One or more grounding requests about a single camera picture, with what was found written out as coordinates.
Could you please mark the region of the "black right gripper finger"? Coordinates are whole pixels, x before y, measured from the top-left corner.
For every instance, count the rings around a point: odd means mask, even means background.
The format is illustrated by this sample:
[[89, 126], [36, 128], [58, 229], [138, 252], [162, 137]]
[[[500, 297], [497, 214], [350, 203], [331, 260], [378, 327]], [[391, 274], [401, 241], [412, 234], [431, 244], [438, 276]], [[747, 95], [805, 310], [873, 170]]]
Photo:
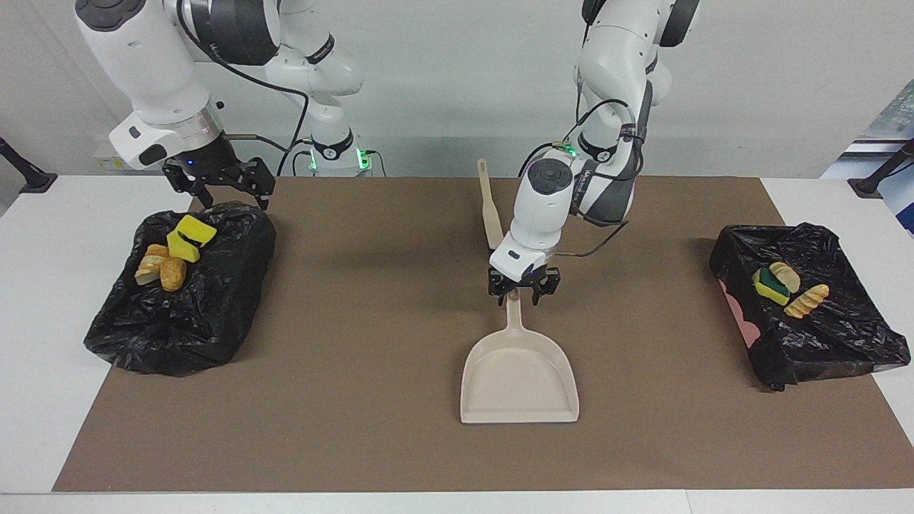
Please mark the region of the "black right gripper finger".
[[267, 211], [276, 178], [262, 158], [239, 163], [239, 190], [253, 196], [258, 207]]
[[214, 199], [210, 195], [206, 183], [201, 178], [192, 180], [175, 163], [163, 163], [162, 172], [169, 180], [169, 184], [177, 193], [187, 193], [200, 201], [203, 208], [212, 208]]

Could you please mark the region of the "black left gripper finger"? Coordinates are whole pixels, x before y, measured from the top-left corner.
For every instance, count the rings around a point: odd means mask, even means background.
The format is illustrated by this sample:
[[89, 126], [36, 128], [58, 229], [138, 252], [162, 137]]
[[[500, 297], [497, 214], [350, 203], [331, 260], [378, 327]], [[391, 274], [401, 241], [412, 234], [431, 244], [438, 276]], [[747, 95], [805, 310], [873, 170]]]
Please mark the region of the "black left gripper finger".
[[506, 296], [516, 289], [516, 282], [513, 282], [496, 268], [488, 269], [488, 294], [496, 297], [497, 306], [503, 306]]
[[532, 290], [532, 304], [537, 306], [543, 296], [556, 292], [561, 282], [561, 270], [555, 266], [540, 266], [526, 276], [526, 286]]

